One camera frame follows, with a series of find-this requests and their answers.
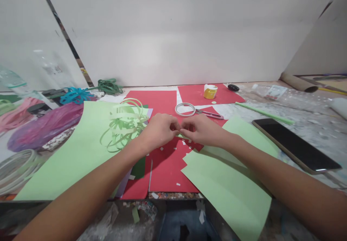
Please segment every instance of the purple paper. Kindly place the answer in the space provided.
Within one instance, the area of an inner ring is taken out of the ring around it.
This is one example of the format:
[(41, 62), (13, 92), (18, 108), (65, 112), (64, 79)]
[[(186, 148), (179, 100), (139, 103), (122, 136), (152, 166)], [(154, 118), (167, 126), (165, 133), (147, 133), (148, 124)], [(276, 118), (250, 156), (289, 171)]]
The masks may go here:
[(117, 198), (121, 198), (123, 197), (123, 193), (125, 191), (125, 187), (127, 186), (127, 183), (128, 183), (128, 180), (129, 180), (129, 176), (130, 176), (130, 173), (131, 173), (131, 170), (129, 170), (129, 172), (124, 176), (124, 178), (122, 179), (122, 181), (120, 182), (119, 184), (119, 187), (118, 187), (118, 190), (117, 190), (117, 193), (116, 193), (116, 197)]
[(153, 113), (153, 108), (149, 108), (148, 111), (147, 111), (147, 116), (148, 116), (149, 118), (151, 118), (152, 113)]

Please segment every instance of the glue jar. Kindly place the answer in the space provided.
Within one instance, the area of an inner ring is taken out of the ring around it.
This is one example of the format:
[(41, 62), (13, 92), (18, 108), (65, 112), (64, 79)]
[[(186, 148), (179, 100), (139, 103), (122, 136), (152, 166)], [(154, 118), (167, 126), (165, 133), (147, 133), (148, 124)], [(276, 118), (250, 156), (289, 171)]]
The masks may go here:
[(214, 99), (216, 97), (217, 90), (218, 90), (218, 87), (216, 87), (215, 85), (205, 84), (205, 86), (204, 86), (204, 98)]

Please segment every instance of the red paper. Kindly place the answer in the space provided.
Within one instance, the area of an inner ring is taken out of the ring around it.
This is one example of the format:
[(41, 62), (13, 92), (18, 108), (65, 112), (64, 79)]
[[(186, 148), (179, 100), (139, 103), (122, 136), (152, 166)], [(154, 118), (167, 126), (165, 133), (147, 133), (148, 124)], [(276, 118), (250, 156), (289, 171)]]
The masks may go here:
[(217, 104), (233, 104), (235, 102), (246, 102), (235, 92), (230, 91), (224, 84), (214, 84), (218, 87), (216, 97), (214, 99), (204, 98), (204, 85), (188, 85), (179, 86), (182, 102), (190, 103), (194, 106), (211, 105), (212, 101)]
[[(218, 114), (217, 111), (216, 111), (213, 107), (206, 107), (206, 108), (202, 108), (202, 109), (200, 109), (200, 110), (204, 110), (204, 111), (207, 111), (207, 112), (210, 112), (210, 113)], [(174, 117), (177, 117), (178, 123), (179, 123), (179, 124), (181, 124), (181, 123), (182, 123), (182, 120), (185, 118), (185, 117), (180, 116), (180, 115), (178, 115), (178, 114), (175, 114), (175, 115), (173, 115), (173, 116), (174, 116)], [(214, 118), (210, 118), (210, 117), (209, 117), (209, 119), (211, 119), (212, 121), (214, 121), (214, 122), (215, 122), (216, 124), (218, 124), (220, 127), (222, 127), (222, 126), (227, 122), (227, 120), (225, 120), (225, 119), (221, 120), (221, 119), (214, 119)]]
[(146, 156), (145, 176), (141, 179), (129, 180), (121, 199), (145, 199), (147, 197), (151, 161), (150, 156)]
[(164, 145), (163, 150), (157, 148), (152, 151), (150, 154), (153, 158), (150, 191), (199, 193), (200, 191), (181, 172), (181, 169), (187, 166), (183, 158), (189, 152), (191, 152), (189, 145), (183, 145), (182, 139), (178, 137), (174, 137), (172, 141)]
[(153, 108), (152, 117), (156, 113), (175, 114), (177, 104), (177, 91), (130, 91), (127, 98), (136, 98), (142, 104)]

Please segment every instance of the smartphone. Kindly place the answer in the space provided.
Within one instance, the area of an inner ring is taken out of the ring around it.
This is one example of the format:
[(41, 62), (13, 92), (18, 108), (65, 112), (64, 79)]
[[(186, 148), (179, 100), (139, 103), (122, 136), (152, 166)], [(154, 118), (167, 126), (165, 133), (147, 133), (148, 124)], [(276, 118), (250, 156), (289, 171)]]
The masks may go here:
[(319, 174), (342, 169), (337, 162), (274, 119), (253, 120), (252, 124), (308, 173)]

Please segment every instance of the yellow pencil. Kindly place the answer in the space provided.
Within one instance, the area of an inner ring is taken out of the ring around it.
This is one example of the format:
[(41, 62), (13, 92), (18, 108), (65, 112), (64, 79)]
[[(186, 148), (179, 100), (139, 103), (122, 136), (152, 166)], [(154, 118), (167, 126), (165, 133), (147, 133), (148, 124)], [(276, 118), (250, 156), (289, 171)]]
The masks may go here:
[(341, 95), (347, 95), (347, 93), (340, 92), (340, 91), (335, 91), (335, 90), (330, 90), (330, 89), (326, 89), (326, 88), (324, 88), (324, 87), (320, 87), (319, 90), (324, 90), (324, 91), (328, 91), (328, 92), (332, 92), (332, 93), (338, 93), (338, 94), (341, 94)]

